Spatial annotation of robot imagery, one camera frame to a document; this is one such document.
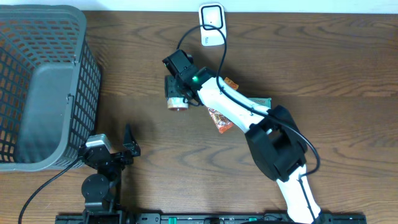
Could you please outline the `green lid jar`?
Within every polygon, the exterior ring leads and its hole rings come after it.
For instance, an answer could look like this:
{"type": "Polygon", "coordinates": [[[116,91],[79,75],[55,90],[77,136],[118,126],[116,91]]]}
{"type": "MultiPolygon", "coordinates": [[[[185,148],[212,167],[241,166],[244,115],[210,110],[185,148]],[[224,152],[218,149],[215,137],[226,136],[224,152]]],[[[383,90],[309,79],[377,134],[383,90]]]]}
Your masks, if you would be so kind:
{"type": "Polygon", "coordinates": [[[167,98],[167,109],[172,111],[187,110],[188,103],[184,102],[183,97],[170,97],[167,98]]]}

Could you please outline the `orange white snack packet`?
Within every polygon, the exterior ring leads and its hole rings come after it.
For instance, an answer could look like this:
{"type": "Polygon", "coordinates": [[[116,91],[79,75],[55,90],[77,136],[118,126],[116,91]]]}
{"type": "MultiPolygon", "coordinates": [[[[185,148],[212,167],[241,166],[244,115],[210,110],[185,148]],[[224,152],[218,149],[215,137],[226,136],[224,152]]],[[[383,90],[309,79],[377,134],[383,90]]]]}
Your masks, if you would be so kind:
{"type": "Polygon", "coordinates": [[[239,85],[236,84],[234,81],[232,81],[231,79],[229,79],[228,77],[226,77],[224,79],[224,82],[230,86],[233,90],[237,90],[239,88],[239,85]]]}

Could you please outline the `orange Top candy bar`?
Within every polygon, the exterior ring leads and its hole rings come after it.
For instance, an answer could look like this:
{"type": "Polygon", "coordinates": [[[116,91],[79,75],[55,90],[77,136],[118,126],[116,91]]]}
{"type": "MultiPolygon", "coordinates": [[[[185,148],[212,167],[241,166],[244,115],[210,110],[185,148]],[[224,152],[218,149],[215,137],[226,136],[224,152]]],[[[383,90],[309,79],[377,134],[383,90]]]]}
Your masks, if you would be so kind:
{"type": "Polygon", "coordinates": [[[213,108],[208,108],[208,111],[220,134],[223,134],[234,126],[234,123],[219,111],[213,108]]]}

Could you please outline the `light blue wipes packet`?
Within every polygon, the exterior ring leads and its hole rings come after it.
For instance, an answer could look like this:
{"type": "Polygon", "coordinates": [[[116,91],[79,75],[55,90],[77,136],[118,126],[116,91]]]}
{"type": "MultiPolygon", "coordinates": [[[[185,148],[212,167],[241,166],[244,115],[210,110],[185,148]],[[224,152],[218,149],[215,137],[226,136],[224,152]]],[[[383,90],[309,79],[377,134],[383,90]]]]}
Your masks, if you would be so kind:
{"type": "Polygon", "coordinates": [[[271,108],[272,98],[249,98],[249,100],[255,102],[256,105],[254,107],[262,106],[271,108]]]}

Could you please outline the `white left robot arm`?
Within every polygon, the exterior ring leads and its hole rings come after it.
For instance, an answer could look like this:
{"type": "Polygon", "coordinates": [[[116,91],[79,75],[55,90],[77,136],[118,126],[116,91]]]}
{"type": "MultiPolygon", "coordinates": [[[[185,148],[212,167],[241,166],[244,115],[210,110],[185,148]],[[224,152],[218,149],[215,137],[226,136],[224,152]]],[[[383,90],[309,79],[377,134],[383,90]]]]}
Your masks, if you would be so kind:
{"type": "Polygon", "coordinates": [[[129,124],[125,127],[124,151],[111,153],[111,143],[105,134],[90,136],[81,147],[78,157],[96,170],[81,186],[85,198],[84,223],[135,223],[135,215],[121,206],[122,172],[141,155],[141,149],[132,135],[129,124]]]}

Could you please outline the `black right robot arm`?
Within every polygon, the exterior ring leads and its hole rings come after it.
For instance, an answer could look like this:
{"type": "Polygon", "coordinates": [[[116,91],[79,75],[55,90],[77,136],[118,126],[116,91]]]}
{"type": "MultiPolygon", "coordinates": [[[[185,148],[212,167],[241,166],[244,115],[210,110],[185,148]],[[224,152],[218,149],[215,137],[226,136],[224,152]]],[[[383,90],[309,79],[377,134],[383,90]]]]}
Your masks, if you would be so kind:
{"type": "Polygon", "coordinates": [[[317,205],[308,183],[305,154],[314,146],[299,131],[292,115],[282,106],[260,105],[229,86],[209,68],[198,68],[191,56],[178,49],[163,59],[174,79],[174,90],[187,100],[220,112],[245,135],[255,165],[277,182],[295,223],[320,222],[317,205]]]}

